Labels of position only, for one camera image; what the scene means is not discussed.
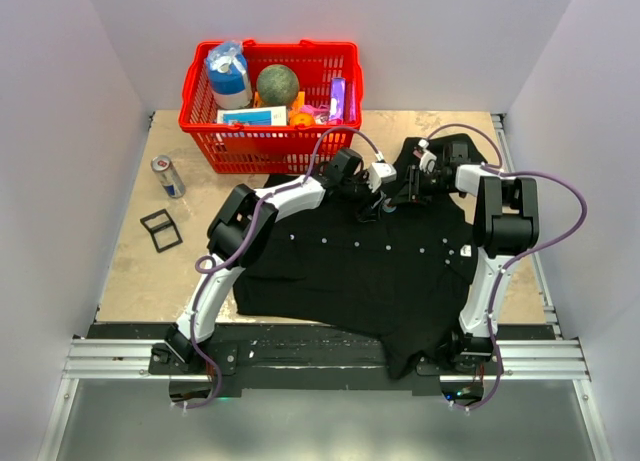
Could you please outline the black button shirt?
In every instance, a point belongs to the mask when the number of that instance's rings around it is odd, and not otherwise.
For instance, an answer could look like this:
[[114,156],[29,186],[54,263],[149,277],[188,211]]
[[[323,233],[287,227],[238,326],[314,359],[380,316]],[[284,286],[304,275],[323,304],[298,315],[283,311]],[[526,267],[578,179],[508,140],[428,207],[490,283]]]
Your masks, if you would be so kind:
[[371,336],[393,379],[422,358],[452,366],[477,266],[464,211],[444,194],[361,222],[361,205],[355,195],[333,195],[277,222],[234,284],[238,313]]

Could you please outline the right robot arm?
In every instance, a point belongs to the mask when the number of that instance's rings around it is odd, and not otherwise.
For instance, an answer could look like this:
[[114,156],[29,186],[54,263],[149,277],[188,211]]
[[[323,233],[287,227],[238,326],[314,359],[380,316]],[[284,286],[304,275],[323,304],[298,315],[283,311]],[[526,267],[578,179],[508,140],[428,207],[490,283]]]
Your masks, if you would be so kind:
[[477,249],[474,278],[458,320],[435,348],[437,363],[466,374],[496,354],[508,280],[539,238],[537,183],[486,163],[464,134],[417,138],[412,154],[416,159],[409,163],[394,204],[450,193],[476,199],[471,226]]

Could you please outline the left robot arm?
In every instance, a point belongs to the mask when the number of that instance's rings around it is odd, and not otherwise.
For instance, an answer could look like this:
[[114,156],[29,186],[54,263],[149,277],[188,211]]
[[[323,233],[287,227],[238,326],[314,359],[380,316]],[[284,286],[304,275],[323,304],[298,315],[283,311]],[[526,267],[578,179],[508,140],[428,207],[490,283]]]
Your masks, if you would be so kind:
[[164,340],[153,346],[151,361],[185,373],[196,373],[215,361],[207,353],[219,312],[240,275],[261,257],[277,222],[319,208],[332,195],[354,193],[376,210],[384,186],[396,178],[381,154],[368,168],[362,157],[342,148],[322,168],[285,183],[253,189],[236,186],[207,230],[207,254],[196,261],[200,280],[187,307]]

